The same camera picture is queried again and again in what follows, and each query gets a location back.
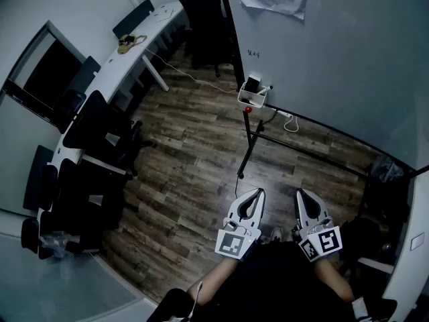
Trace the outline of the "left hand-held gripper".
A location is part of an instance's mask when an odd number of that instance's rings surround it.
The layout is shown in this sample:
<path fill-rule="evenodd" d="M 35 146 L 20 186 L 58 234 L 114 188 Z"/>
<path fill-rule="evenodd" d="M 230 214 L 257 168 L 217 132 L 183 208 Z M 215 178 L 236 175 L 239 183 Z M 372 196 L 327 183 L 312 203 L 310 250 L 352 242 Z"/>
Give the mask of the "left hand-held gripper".
<path fill-rule="evenodd" d="M 261 236 L 260 220 L 265 206 L 265 191 L 254 189 L 236 198 L 230 206 L 223 228 L 219 229 L 215 252 L 241 260 Z"/>

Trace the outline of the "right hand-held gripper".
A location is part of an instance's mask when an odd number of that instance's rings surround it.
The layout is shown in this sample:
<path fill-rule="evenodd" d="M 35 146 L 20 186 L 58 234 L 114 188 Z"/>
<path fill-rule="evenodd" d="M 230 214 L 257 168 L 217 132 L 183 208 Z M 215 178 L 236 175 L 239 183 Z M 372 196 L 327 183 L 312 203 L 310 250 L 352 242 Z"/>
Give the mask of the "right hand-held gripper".
<path fill-rule="evenodd" d="M 310 262 L 315 262 L 343 248 L 339 226 L 328 216 L 325 202 L 312 191 L 296 191 L 296 217 L 300 229 L 298 245 Z M 311 225 L 308 220 L 317 222 Z"/>

